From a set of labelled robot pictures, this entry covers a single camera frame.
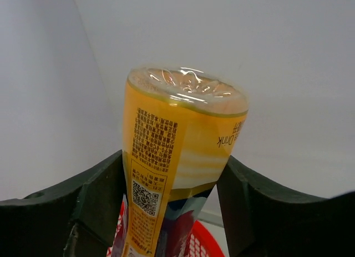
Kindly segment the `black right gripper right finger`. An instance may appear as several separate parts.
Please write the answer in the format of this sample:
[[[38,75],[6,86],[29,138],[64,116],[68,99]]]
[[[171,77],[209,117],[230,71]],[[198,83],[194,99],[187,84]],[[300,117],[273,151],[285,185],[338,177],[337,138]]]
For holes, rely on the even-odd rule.
[[[354,192],[302,193],[234,157],[217,191],[230,256],[354,255]]]

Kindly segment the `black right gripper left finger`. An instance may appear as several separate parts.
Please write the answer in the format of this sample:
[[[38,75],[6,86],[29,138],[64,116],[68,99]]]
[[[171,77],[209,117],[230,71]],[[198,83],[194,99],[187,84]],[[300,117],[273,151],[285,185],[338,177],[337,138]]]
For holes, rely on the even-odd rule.
[[[1,201],[1,256],[106,256],[125,193],[118,151],[52,187]]]

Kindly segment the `orange bottle with blue label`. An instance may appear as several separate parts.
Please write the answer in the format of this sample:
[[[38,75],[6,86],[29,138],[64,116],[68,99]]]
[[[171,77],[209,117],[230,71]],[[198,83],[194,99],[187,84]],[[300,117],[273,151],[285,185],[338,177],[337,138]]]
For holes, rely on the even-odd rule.
[[[129,72],[122,126],[126,194],[112,256],[189,256],[192,228],[248,108],[242,88],[199,70]]]

